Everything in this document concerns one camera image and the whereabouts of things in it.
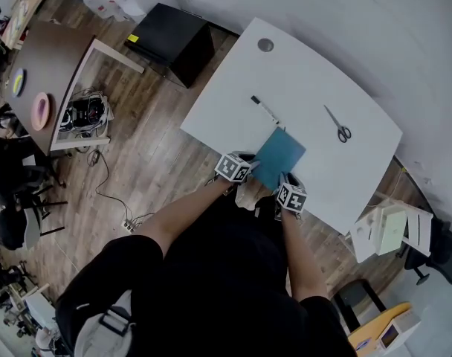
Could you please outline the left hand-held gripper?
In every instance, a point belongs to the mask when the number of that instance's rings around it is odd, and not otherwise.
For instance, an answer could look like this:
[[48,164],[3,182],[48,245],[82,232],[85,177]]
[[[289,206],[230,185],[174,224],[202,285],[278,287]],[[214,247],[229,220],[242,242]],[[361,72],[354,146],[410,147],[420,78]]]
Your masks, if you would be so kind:
[[230,152],[223,154],[216,164],[214,171],[232,183],[243,183],[259,165],[260,161],[249,152]]

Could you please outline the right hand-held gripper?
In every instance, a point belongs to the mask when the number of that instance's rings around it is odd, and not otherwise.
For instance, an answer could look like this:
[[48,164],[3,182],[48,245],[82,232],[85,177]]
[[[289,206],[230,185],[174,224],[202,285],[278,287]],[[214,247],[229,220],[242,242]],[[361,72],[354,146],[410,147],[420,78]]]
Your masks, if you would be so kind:
[[281,208],[291,212],[302,212],[307,199],[306,189],[293,173],[279,174],[279,188],[275,194]]

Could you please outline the blue notebook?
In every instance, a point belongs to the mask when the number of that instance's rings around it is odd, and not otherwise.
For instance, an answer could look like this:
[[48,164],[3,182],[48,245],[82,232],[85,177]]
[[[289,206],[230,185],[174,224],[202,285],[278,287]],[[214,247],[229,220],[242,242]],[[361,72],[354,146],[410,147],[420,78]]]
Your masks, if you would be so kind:
[[280,173],[290,173],[305,151],[301,143],[277,127],[257,152],[254,160],[259,166],[252,174],[269,190],[275,190],[280,185]]

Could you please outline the black marker pen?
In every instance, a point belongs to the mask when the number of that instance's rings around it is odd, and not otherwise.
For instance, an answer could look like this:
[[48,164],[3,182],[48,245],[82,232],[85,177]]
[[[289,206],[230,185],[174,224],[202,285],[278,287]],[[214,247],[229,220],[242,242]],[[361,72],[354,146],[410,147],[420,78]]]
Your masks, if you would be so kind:
[[276,125],[280,125],[280,120],[276,117],[276,115],[255,95],[251,96],[251,100],[260,107],[271,119],[271,121]]

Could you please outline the black-handled scissors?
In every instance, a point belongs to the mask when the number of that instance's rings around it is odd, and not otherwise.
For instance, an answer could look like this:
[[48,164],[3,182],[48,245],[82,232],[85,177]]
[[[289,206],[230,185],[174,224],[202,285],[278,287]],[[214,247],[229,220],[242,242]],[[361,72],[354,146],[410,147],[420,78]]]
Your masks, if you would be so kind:
[[341,143],[345,144],[352,137],[351,131],[349,130],[348,127],[344,126],[343,124],[341,124],[338,121],[338,119],[332,114],[331,110],[327,106],[324,106],[324,108],[327,111],[327,113],[329,114],[329,116],[332,119],[333,123],[337,127],[338,139],[340,140]]

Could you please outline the person's left forearm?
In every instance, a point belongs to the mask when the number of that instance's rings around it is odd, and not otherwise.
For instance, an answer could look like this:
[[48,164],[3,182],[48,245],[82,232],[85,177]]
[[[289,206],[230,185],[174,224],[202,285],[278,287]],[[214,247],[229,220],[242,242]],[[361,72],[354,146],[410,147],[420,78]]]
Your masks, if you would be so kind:
[[152,214],[133,235],[154,240],[165,257],[172,243],[232,185],[225,178],[218,177]]

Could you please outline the person's right forearm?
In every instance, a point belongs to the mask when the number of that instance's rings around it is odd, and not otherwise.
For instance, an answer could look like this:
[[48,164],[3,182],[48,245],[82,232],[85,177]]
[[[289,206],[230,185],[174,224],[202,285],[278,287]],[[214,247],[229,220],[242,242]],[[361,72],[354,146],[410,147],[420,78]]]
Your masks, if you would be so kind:
[[328,298],[323,272],[300,233],[297,218],[284,208],[281,217],[292,297],[297,301],[315,296]]

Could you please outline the white rectangular table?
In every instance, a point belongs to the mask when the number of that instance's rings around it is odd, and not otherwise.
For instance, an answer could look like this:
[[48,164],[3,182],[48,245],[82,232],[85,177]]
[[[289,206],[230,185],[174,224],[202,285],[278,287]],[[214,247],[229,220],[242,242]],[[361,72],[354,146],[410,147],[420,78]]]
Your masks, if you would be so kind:
[[[274,42],[271,52],[258,49],[261,38]],[[347,233],[384,177],[401,139],[399,127],[324,57],[254,19],[221,61],[181,128],[220,154],[255,153],[276,125],[252,95],[306,148],[293,169],[308,194],[305,209]],[[324,106],[351,131],[345,144]]]

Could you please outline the black office chair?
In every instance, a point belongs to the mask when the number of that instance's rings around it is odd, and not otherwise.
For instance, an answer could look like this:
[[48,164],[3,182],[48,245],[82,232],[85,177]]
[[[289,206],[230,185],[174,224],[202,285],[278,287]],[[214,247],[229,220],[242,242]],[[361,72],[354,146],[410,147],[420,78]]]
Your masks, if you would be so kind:
[[44,185],[48,179],[66,187],[52,164],[56,159],[45,155],[30,137],[0,137],[0,244],[6,249],[30,249],[40,237],[63,229],[42,231],[48,208],[67,203],[40,197],[53,187]]
[[416,285],[426,282],[429,274],[423,274],[419,268],[427,266],[437,270],[448,282],[452,284],[452,231],[451,223],[433,218],[430,233],[430,256],[426,257],[419,251],[408,246],[404,269],[414,271],[419,279]]

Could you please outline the pale green box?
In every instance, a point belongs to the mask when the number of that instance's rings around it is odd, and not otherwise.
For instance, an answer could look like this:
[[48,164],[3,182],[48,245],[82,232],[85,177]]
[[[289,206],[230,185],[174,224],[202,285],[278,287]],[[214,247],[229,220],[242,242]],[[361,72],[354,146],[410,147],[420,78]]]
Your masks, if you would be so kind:
[[400,248],[406,224],[407,214],[404,210],[383,211],[376,238],[377,255],[387,254]]

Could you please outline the white wooden chair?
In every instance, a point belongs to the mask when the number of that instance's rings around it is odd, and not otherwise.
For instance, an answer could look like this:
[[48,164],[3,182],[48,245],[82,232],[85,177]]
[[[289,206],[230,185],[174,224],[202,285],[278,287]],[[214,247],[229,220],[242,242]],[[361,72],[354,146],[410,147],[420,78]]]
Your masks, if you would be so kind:
[[[371,210],[373,210],[374,208],[382,209],[381,216],[383,215],[383,211],[394,212],[404,210],[407,214],[407,224],[404,230],[404,236],[401,245],[404,243],[411,248],[416,249],[426,257],[430,256],[430,233],[431,221],[433,219],[432,213],[416,208],[403,201],[391,198],[383,200],[381,203],[373,206]],[[348,251],[351,252],[353,257],[355,257],[350,230],[346,235],[340,236],[339,240],[348,249]]]

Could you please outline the black cabinet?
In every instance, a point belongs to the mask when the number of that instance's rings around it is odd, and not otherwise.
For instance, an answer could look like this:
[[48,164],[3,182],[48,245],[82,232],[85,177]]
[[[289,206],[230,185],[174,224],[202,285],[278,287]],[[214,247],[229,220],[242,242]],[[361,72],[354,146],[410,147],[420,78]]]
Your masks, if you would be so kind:
[[161,77],[186,89],[215,54],[206,20],[162,3],[147,13],[124,45]]

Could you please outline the grey bag with black buckle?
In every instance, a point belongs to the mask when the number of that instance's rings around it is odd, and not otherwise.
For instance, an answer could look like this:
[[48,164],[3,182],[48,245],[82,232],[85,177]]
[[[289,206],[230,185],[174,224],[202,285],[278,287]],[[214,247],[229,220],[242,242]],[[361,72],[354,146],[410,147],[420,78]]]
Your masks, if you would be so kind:
[[80,330],[74,357],[127,357],[132,345],[132,291],[125,291],[104,313],[89,318]]

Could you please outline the brown table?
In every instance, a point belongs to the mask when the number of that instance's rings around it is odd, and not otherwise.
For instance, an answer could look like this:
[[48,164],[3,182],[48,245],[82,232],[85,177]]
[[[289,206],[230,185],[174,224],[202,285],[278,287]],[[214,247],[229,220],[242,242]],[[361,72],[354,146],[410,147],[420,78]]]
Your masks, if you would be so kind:
[[[25,81],[21,95],[14,97],[8,92],[7,102],[45,155],[52,151],[102,146],[110,142],[106,133],[91,138],[58,138],[71,95],[93,51],[99,51],[140,74],[144,72],[142,66],[101,42],[94,34],[50,22],[35,22],[16,55],[10,82],[15,81],[19,69],[25,71]],[[50,107],[46,125],[36,130],[31,123],[31,110],[40,93],[46,93]]]

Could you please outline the light wooden table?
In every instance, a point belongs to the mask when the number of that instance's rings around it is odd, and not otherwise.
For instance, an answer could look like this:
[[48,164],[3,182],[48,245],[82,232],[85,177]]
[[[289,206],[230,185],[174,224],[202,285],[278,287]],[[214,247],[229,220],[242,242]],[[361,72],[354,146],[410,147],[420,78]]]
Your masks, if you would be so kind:
[[14,49],[20,42],[29,21],[42,0],[18,0],[12,10],[12,14],[1,41],[8,49]]

